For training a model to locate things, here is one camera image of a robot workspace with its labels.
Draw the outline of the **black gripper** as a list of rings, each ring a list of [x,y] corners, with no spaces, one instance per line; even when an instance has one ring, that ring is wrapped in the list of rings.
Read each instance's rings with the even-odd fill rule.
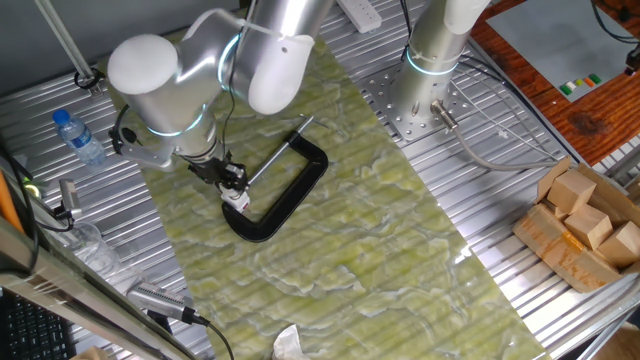
[[[231,189],[245,191],[248,188],[245,165],[231,163],[229,157],[213,157],[204,163],[190,162],[188,170],[205,183],[214,184],[221,195],[230,195]]]

